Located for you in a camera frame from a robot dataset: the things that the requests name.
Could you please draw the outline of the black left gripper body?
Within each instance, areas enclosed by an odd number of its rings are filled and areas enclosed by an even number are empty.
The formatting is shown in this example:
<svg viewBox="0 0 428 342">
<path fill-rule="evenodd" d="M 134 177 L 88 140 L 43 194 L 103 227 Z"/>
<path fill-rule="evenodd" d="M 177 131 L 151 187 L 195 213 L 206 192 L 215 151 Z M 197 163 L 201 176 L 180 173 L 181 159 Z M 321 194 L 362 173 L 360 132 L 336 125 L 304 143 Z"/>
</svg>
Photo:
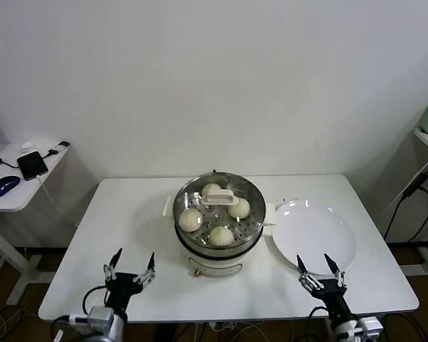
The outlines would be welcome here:
<svg viewBox="0 0 428 342">
<path fill-rule="evenodd" d="M 108 298 L 106 307 L 115 311 L 126 311 L 132 296 L 142 292 L 146 274 L 118 272 L 105 280 Z"/>
</svg>

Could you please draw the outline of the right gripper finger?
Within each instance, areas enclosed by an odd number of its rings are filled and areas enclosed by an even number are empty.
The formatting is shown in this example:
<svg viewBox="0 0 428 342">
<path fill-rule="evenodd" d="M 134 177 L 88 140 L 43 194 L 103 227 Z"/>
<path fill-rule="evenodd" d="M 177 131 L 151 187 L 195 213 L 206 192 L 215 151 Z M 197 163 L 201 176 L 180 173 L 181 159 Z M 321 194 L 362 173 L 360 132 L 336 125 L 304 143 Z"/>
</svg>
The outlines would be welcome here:
<svg viewBox="0 0 428 342">
<path fill-rule="evenodd" d="M 337 263 L 326 253 L 324 253 L 325 261 L 327 262 L 327 265 L 332 272 L 332 274 L 335 276 L 337 280 L 337 285 L 339 287 L 346 287 L 345 284 L 345 272 L 341 271 L 338 267 Z"/>
<path fill-rule="evenodd" d="M 304 262 L 300 258 L 300 255 L 297 255 L 297 267 L 300 273 L 299 282 L 307 291 L 320 290 L 320 282 L 314 278 L 306 269 Z"/>
</svg>

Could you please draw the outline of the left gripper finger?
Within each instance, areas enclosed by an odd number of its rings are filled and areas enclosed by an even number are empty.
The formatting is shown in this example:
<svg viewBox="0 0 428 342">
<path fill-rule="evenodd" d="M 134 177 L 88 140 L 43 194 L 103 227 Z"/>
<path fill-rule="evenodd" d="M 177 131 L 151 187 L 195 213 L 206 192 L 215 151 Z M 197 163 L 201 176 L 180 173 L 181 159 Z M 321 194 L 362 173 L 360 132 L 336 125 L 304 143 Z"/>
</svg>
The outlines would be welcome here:
<svg viewBox="0 0 428 342">
<path fill-rule="evenodd" d="M 116 266 L 117 263 L 119 261 L 119 259 L 121 258 L 121 254 L 122 254 L 123 249 L 120 248 L 112 257 L 111 260 L 109 261 L 108 264 L 105 264 L 103 266 L 103 273 L 105 276 L 105 282 L 109 282 L 112 280 L 116 279 Z"/>
<path fill-rule="evenodd" d="M 153 252 L 149 259 L 147 269 L 135 278 L 135 282 L 140 284 L 142 287 L 147 287 L 147 285 L 149 285 L 152 280 L 154 280 L 155 276 L 155 253 Z"/>
</svg>

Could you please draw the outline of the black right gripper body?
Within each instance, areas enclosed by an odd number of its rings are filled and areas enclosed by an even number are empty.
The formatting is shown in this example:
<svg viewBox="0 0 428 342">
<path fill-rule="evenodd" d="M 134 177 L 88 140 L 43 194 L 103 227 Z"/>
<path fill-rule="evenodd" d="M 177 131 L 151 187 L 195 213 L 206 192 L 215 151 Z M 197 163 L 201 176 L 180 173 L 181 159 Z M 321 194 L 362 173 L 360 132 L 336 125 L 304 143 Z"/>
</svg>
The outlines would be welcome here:
<svg viewBox="0 0 428 342">
<path fill-rule="evenodd" d="M 347 287 L 339 286 L 336 279 L 306 278 L 304 288 L 313 298 L 324 303 L 331 321 L 352 321 L 354 319 L 354 314 L 344 299 Z"/>
</svg>

